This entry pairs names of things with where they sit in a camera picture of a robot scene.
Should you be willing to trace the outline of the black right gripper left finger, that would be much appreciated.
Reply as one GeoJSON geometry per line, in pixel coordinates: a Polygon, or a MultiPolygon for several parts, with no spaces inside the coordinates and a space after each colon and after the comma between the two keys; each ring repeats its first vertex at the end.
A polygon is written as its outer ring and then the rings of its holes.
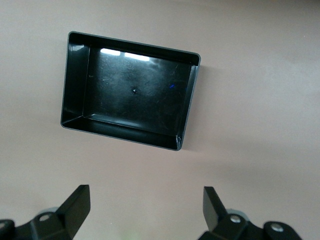
{"type": "Polygon", "coordinates": [[[60,207],[42,211],[23,225],[16,226],[11,219],[1,219],[0,238],[2,240],[72,240],[90,210],[90,186],[79,185],[60,207]]]}

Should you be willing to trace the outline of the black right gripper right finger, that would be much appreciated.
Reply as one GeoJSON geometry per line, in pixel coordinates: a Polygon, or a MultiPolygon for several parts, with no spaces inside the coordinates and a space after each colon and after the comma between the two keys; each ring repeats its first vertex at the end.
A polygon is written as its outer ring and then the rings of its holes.
{"type": "Polygon", "coordinates": [[[260,228],[238,210],[227,210],[215,189],[203,189],[203,215],[208,227],[201,240],[300,240],[300,235],[288,224],[267,221],[260,228]]]}

